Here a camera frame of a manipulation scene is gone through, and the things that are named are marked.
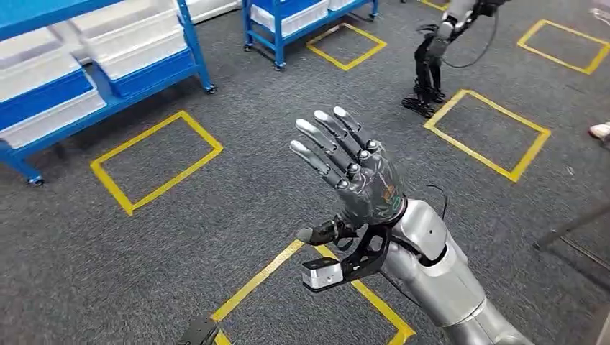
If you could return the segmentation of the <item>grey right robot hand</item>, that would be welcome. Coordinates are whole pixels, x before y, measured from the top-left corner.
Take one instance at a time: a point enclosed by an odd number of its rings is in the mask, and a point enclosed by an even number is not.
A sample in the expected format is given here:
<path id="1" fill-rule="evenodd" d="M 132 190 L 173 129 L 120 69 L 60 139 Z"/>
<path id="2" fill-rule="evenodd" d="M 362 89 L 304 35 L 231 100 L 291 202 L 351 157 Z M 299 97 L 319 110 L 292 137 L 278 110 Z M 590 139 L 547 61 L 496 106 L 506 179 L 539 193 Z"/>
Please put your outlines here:
<path id="1" fill-rule="evenodd" d="M 404 185 L 380 141 L 340 106 L 332 114 L 316 110 L 316 124 L 295 121 L 325 157 L 321 158 L 298 140 L 290 149 L 306 162 L 339 196 L 345 207 L 331 221 L 298 230 L 297 238 L 310 245 L 355 236 L 364 225 L 390 224 L 406 205 Z"/>

